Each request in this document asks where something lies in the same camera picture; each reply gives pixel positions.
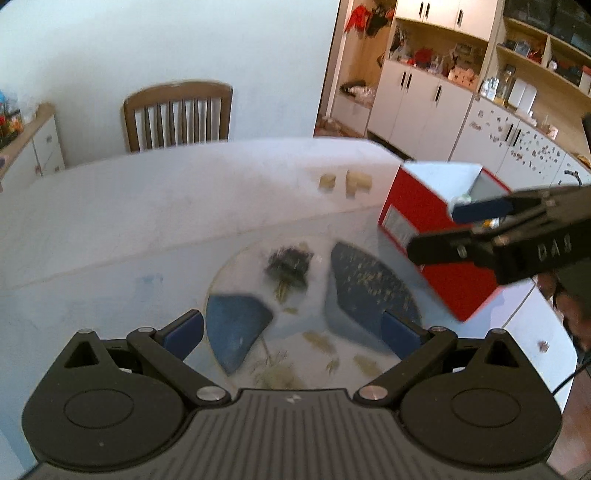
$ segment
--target white table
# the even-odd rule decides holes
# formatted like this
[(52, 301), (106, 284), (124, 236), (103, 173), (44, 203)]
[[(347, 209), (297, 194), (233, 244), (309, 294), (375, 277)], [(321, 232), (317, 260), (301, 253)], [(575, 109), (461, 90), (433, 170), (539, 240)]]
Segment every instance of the white table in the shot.
[[(3, 196), (0, 478), (33, 464), (20, 413), (76, 330), (91, 327), (102, 338), (123, 338), (139, 326), (162, 327), (202, 308), (219, 268), (263, 238), (330, 235), (379, 255), (406, 282), (427, 327), (482, 337), (511, 319), (528, 320), (529, 312), (537, 325), (540, 318), (551, 319), (530, 281), (503, 289), (466, 323), (453, 318), (377, 228), (400, 163), (380, 146), (358, 140), (209, 144), (100, 161)], [(373, 175), (370, 193), (345, 196), (349, 168)], [(325, 172), (337, 174), (332, 193), (317, 188)], [(518, 325), (526, 346), (534, 342), (528, 323)], [(574, 369), (576, 358), (561, 328), (552, 336), (550, 351), (559, 352), (560, 361), (547, 370), (550, 387), (557, 375)], [(526, 353), (538, 371), (546, 371), (549, 356)], [(187, 363), (223, 384), (200, 347)], [(568, 393), (565, 388), (557, 397), (562, 408)]]

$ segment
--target blue gripper pad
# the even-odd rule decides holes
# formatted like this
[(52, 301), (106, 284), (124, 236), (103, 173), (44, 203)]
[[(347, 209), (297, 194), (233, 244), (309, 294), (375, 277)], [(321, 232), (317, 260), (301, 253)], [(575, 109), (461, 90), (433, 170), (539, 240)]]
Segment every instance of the blue gripper pad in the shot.
[(504, 198), (484, 200), (482, 202), (456, 205), (452, 211), (452, 220), (456, 223), (475, 223), (489, 218), (501, 218), (513, 212), (513, 204)]
[(203, 338), (203, 315), (190, 310), (182, 317), (159, 330), (155, 340), (180, 360), (185, 360)]
[(429, 340), (428, 331), (413, 322), (404, 322), (385, 311), (381, 320), (382, 340), (400, 360), (418, 350)]

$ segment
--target wooden chair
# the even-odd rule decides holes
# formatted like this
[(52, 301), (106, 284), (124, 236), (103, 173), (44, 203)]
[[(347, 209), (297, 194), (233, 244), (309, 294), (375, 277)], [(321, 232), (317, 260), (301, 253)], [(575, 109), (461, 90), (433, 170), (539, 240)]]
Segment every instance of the wooden chair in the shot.
[[(232, 87), (225, 83), (181, 82), (141, 90), (123, 104), (129, 149), (227, 140), (231, 106)], [(141, 139), (137, 121), (143, 126)]]

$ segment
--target person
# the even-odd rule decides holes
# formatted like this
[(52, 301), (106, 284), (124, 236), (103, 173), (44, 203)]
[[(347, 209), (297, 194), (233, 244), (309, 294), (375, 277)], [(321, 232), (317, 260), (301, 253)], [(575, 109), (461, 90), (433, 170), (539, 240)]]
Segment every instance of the person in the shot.
[(537, 284), (546, 299), (563, 315), (563, 326), (579, 355), (591, 358), (591, 260), (538, 275)]

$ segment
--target wooden floor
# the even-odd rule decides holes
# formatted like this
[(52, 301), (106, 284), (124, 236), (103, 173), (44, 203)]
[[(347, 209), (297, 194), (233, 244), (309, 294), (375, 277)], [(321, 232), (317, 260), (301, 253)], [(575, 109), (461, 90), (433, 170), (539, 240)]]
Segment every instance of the wooden floor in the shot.
[(581, 372), (573, 381), (563, 414), (560, 437), (548, 463), (559, 473), (591, 461), (591, 377)]

